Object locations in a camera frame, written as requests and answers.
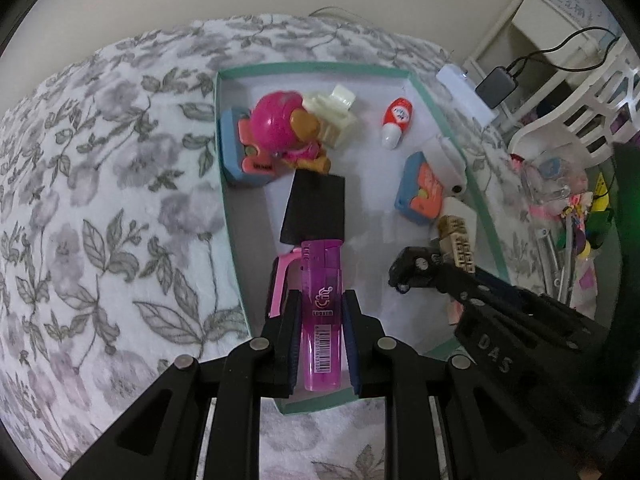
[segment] pink toy figure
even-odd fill
[[[294,170],[327,174],[331,161],[318,141],[319,120],[302,107],[297,92],[274,92],[262,97],[251,113],[255,142],[277,153]]]

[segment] power adapter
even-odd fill
[[[491,110],[518,87],[516,79],[503,66],[497,66],[476,87],[476,94]]]

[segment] screw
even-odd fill
[[[260,350],[266,350],[269,348],[269,340],[265,337],[254,337],[251,339],[249,346],[257,352]]]
[[[194,359],[190,355],[182,354],[175,358],[174,365],[178,370],[187,370],[193,364]]]
[[[396,340],[392,337],[385,336],[378,339],[378,348],[382,350],[393,350],[397,344]]]
[[[424,258],[416,258],[415,266],[420,270],[427,270],[429,268],[429,263]]]
[[[457,368],[458,370],[466,370],[471,366],[471,361],[466,356],[454,355],[451,358],[451,364],[453,365],[454,368]]]

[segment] black sponge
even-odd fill
[[[296,170],[280,241],[298,246],[310,240],[344,241],[344,177]]]

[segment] white power strip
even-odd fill
[[[446,64],[436,75],[453,96],[456,108],[470,120],[475,119],[484,128],[498,116],[498,112],[491,110],[476,94],[476,85],[469,79],[460,67]]]

